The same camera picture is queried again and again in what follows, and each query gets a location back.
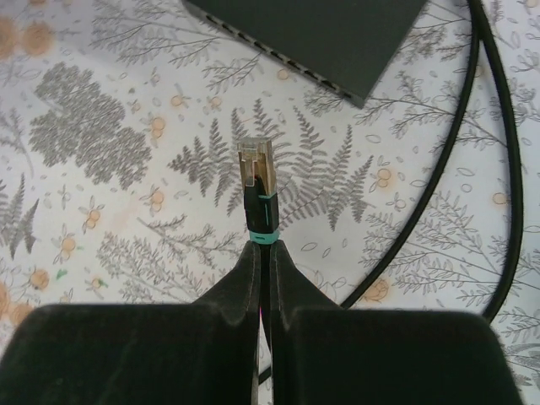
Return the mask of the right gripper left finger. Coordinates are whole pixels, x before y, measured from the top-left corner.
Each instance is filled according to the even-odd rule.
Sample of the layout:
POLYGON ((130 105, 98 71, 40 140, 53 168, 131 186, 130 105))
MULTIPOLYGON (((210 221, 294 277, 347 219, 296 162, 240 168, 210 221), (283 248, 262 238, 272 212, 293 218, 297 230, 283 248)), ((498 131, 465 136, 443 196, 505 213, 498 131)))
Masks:
POLYGON ((4 404, 255 404, 261 250, 191 304, 33 310, 1 360, 4 404))

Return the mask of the black network switch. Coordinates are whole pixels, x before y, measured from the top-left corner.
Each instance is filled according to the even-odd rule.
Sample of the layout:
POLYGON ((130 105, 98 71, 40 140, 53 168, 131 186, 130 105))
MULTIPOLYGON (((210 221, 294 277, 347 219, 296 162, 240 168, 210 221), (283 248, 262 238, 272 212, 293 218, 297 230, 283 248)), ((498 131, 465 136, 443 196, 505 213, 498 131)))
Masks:
POLYGON ((200 20, 363 107, 426 1, 197 0, 200 20))

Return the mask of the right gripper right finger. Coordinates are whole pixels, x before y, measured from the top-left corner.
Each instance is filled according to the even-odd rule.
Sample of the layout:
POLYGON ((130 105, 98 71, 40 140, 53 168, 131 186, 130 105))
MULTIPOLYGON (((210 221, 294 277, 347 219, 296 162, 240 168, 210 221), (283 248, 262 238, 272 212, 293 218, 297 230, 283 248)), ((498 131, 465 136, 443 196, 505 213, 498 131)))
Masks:
POLYGON ((345 310, 297 269, 282 243, 272 246, 269 277, 275 403, 521 403, 481 316, 345 310))

